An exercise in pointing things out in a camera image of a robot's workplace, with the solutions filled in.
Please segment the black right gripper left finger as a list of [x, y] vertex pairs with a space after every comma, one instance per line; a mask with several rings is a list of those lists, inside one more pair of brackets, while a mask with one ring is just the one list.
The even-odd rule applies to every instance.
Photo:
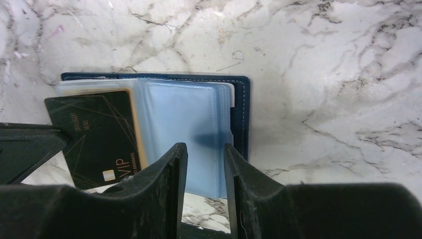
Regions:
[[1, 186], [3, 239], [177, 239], [188, 162], [174, 144], [146, 169], [102, 193], [67, 185]]

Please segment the gold credit card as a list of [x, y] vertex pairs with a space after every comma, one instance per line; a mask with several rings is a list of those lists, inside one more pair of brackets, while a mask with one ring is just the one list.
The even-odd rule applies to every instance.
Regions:
[[137, 150], [139, 154], [139, 162], [141, 169], [147, 167], [146, 161], [146, 154], [145, 149], [142, 142], [141, 130], [139, 126], [138, 114], [136, 112], [136, 98], [134, 94], [134, 90], [130, 87], [100, 87], [100, 88], [59, 88], [58, 92], [62, 96], [73, 96], [73, 95], [84, 95], [84, 94], [91, 94], [91, 93], [103, 93], [103, 92], [114, 92], [114, 91], [127, 91], [130, 97], [130, 104], [131, 110], [133, 115], [133, 122], [134, 122], [134, 132], [136, 135], [136, 142], [137, 142]]

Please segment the blue leather card holder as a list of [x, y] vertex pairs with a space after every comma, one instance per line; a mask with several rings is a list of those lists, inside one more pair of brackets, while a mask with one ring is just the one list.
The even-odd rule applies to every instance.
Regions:
[[251, 83], [245, 76], [159, 73], [61, 75], [61, 95], [130, 86], [148, 164], [176, 142], [188, 147], [186, 191], [225, 198], [224, 146], [247, 158]]

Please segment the black VIP card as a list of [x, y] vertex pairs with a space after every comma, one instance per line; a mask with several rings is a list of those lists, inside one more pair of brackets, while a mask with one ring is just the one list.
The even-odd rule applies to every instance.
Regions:
[[142, 169], [129, 89], [44, 100], [50, 120], [71, 137], [63, 154], [75, 186], [115, 184]]

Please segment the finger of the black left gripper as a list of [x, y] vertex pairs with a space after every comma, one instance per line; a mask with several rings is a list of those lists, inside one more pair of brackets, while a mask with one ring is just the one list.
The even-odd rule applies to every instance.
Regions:
[[70, 142], [64, 130], [43, 124], [0, 124], [0, 183], [19, 184]]

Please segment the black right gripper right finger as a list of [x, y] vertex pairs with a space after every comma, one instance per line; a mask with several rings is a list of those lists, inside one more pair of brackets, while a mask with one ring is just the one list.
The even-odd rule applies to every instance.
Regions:
[[422, 208], [395, 183], [282, 185], [230, 144], [224, 171], [234, 239], [419, 239]]

